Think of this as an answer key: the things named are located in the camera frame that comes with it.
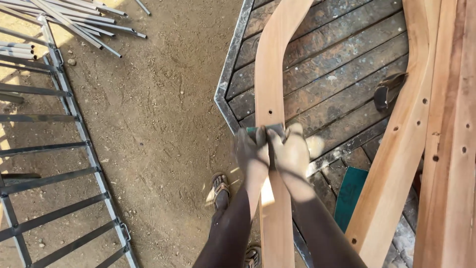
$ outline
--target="sandy ground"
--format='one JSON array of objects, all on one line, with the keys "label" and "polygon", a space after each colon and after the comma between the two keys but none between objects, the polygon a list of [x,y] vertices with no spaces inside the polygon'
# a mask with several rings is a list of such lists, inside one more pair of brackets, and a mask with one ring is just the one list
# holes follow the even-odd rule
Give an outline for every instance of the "sandy ground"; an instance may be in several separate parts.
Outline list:
[{"label": "sandy ground", "polygon": [[[190,267],[208,237],[213,208],[205,206],[210,178],[229,175],[232,191],[241,182],[230,153],[232,134],[213,102],[241,1],[134,0],[117,6],[129,14],[118,24],[146,33],[148,40],[117,32],[107,44],[116,58],[59,27],[53,27],[96,152],[132,233],[134,252],[144,267]],[[1,14],[0,26],[29,35],[39,28]],[[21,41],[0,35],[0,40]],[[44,50],[38,46],[39,54]],[[0,69],[1,82],[53,88],[40,74]],[[0,103],[3,113],[62,114],[52,97],[26,96],[21,105]],[[2,124],[2,149],[79,140],[74,124]],[[4,159],[2,172],[55,175],[88,166],[81,150]],[[19,222],[99,193],[93,176],[37,188],[11,197]],[[33,261],[110,220],[102,203],[25,234]],[[1,229],[7,227],[5,217]],[[250,243],[259,243],[253,227]],[[95,267],[119,249],[110,231],[50,267]],[[0,244],[0,267],[20,267],[12,239]],[[125,258],[115,267],[126,267]]]}]

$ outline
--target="sandal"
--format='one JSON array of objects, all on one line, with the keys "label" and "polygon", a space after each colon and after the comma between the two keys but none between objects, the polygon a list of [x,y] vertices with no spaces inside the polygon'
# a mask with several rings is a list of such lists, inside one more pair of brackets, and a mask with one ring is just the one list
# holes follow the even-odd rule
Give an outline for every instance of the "sandal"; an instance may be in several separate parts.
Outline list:
[{"label": "sandal", "polygon": [[230,190],[228,189],[228,178],[226,177],[226,175],[225,175],[223,172],[216,172],[216,173],[212,176],[212,188],[214,187],[215,181],[216,181],[216,179],[217,179],[219,176],[224,176],[224,178],[222,178],[223,182],[220,183],[220,185],[218,185],[218,187],[215,188],[215,190],[214,190],[214,195],[213,195],[213,208],[215,209],[215,212],[218,210],[218,208],[217,208],[217,203],[216,203],[218,194],[219,194],[221,191],[226,191],[226,192],[228,193],[228,197],[230,197]]},{"label": "sandal", "polygon": [[261,247],[251,247],[245,254],[245,268],[256,268],[261,264]]}]

